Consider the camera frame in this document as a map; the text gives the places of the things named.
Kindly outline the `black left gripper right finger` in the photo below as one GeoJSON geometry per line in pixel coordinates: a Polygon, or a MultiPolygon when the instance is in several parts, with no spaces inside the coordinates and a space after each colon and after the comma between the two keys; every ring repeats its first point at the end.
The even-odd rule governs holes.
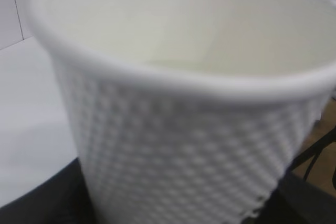
{"type": "Polygon", "coordinates": [[[335,197],[288,172],[254,223],[335,223],[335,197]]]}

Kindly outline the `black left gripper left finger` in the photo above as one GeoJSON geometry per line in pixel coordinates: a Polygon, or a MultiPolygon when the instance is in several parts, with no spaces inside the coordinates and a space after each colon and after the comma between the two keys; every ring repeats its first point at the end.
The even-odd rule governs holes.
{"type": "Polygon", "coordinates": [[[1,207],[1,223],[96,223],[79,159],[1,207]]]}

